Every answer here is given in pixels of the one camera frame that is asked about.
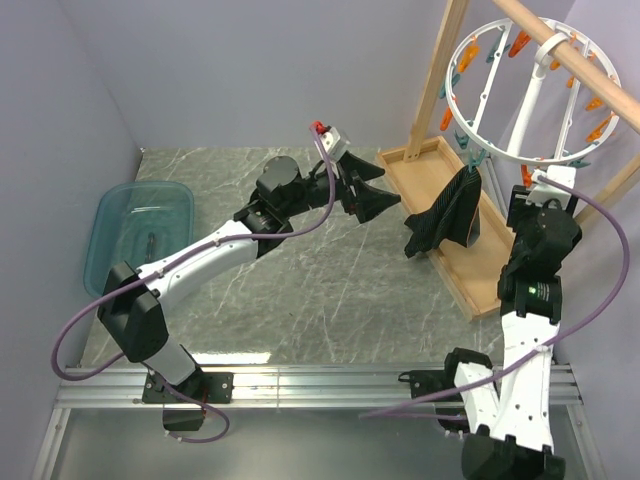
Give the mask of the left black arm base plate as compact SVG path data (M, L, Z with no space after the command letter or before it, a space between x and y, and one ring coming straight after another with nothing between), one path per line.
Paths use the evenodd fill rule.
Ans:
M232 399L234 374L231 372L204 372L195 389L184 387L181 393L208 404L229 404ZM176 404L184 400L175 397L163 385L157 374L148 374L142 393L144 404Z

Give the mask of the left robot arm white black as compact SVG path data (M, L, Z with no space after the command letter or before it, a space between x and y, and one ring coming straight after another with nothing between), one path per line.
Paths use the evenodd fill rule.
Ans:
M161 260L138 268L122 262L111 268L97 316L132 363L160 374L178 401L203 401L208 392L201 367L168 331L165 314L217 275L254 262L293 233L291 218L325 207L331 199L366 223L398 204L400 195L371 186L383 168L350 152L336 172L316 165L302 175L289 156L269 159L249 202L209 236Z

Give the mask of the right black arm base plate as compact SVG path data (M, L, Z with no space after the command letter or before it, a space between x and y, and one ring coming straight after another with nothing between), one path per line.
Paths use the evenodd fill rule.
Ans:
M397 380L409 386L412 399L449 388L443 370L409 370L400 373Z

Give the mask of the black striped underwear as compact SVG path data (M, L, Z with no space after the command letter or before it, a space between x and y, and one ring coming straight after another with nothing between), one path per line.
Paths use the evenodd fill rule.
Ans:
M464 248L472 246L480 235L481 193L478 169L459 170L428 210L411 214L405 220L404 225L412 232L404 247L405 256L412 258L437 249L444 240Z

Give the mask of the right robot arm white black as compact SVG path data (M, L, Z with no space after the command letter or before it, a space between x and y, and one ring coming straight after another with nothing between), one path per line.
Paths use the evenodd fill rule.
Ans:
M492 380L487 355L456 347L443 369L402 376L414 398L442 390L463 403L462 420L454 419L452 409L436 413L442 427L464 436L466 479L562 479L566 474L550 428L553 348L547 342L560 327L557 273L582 231L573 218L575 197L547 192L530 200L529 194L524 186L512 190L507 225L515 239L497 287L507 374Z

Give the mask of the white round clip hanger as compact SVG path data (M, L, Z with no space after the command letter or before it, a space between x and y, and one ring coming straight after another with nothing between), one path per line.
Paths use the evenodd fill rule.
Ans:
M509 161L519 163L521 165L531 165L535 168L542 168L546 165L568 165L577 167L582 159L594 151L598 146L603 144L609 137L614 134L614 130L619 122L619 116L616 116L611 120L607 128L605 129L602 137L593 143L588 144L585 140L584 146L571 153L565 149L566 142L570 129L573 124L573 114L576 108L576 102L578 100L579 91L581 88L581 82L577 80L575 76L570 78L570 82L567 84L569 89L569 97L564 110L564 116L560 125L559 133L557 134L557 142L554 151L546 156L527 157L521 154L521 148L530 125L536 104L540 97L543 82L549 71L553 69L553 66L557 63L550 58L550 50L548 48L540 47L534 56L533 70L531 73L530 81L527 86L526 92L520 104L520 108L516 115L516 120L509 137L509 142L506 148L502 149L492 143L492 141L482 137L479 134L479 128L482 123L484 112L487 102L492 91L492 87L497 75L500 63L503 58L508 57L508 51L498 56L490 65L490 70L480 93L479 104L472 118L466 118L460 111L457 105L457 97L454 92L454 87L458 83L459 78L463 73L459 73L457 70L457 64L459 58L463 53L465 47L471 43L478 45L478 39L492 31L496 31L498 36L502 30L508 33L508 42L512 45L514 40L509 39L511 29L514 22L509 19L495 20L487 23L478 29L467 35L464 40L454 50L454 53L449 60L449 65L445 73L445 77L440 88L439 97L447 101L447 107L450 107L453 113L452 122L456 122L462 129L462 134L468 134L470 142L475 143L480 149L485 149L487 154L495 155L507 159Z

